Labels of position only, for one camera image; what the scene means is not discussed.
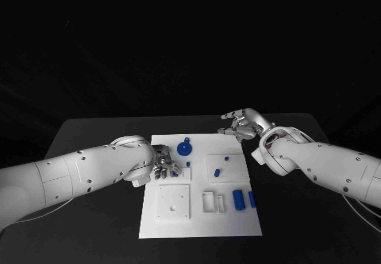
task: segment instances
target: white cable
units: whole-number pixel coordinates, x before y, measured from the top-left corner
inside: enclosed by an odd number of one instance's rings
[[[370,209],[370,208],[367,208],[367,206],[364,205],[364,203],[360,201],[360,200],[357,200],[357,202],[361,204],[361,206],[379,217],[379,218],[381,218],[381,215],[379,215],[377,213],[374,213],[374,211]]]
[[[63,208],[71,201],[73,201],[73,199],[70,199],[53,212],[56,212],[60,208]],[[35,218],[32,218],[32,219],[28,219],[28,220],[24,220],[24,221],[18,221],[18,222],[15,222],[15,224],[17,223],[22,223],[22,222],[27,222],[27,221],[31,221],[31,220],[35,220],[35,219],[40,219],[41,217],[44,217],[44,216],[47,216],[47,215],[50,215],[53,212],[50,212],[50,213],[47,213],[45,215],[43,215],[43,216],[40,216],[40,217],[35,217]]]
[[[344,199],[347,201],[347,203],[350,204],[351,208],[354,209],[356,213],[360,215],[360,217],[363,218],[363,220],[370,224],[370,226],[381,233],[381,230],[370,223],[370,221],[364,218],[364,216],[359,213],[359,211],[356,210],[356,207],[351,205],[346,195],[344,195]]]

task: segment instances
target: blue object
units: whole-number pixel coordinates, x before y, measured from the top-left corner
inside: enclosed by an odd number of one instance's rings
[[[190,144],[190,138],[185,138],[185,142],[178,145],[178,153],[183,156],[188,156],[193,152],[193,145]]]
[[[245,206],[245,195],[242,190],[233,191],[233,198],[234,198],[234,206],[237,211],[243,211],[247,209]]]
[[[214,176],[216,176],[216,177],[220,176],[220,169],[217,169],[217,171],[214,172]]]
[[[253,191],[249,192],[249,198],[250,198],[252,208],[256,208],[256,201],[255,201]]]

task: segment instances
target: black background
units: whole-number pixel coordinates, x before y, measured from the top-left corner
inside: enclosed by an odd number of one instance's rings
[[[2,19],[0,167],[44,158],[67,119],[246,107],[311,113],[331,143],[380,156],[377,10],[116,6]]]

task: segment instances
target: black table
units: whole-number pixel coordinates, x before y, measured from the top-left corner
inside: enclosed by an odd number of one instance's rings
[[[310,114],[268,114],[321,142],[327,136]],[[126,135],[216,133],[232,120],[191,117],[71,119],[47,158],[112,143]],[[131,182],[79,197],[48,216],[12,225],[0,242],[0,263],[380,263],[381,235],[340,194],[315,185],[301,170],[276,175],[243,144],[263,236],[139,239],[145,187]]]

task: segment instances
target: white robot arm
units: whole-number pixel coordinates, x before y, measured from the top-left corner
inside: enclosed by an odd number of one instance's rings
[[[260,135],[260,146],[252,153],[285,176],[301,168],[314,183],[381,208],[381,160],[361,152],[315,142],[294,127],[278,127],[252,108],[222,116],[234,118],[219,133],[236,135],[239,142]]]
[[[115,184],[139,187],[181,173],[170,148],[152,146],[142,136],[122,137],[110,145],[0,169],[0,231],[31,213]]]

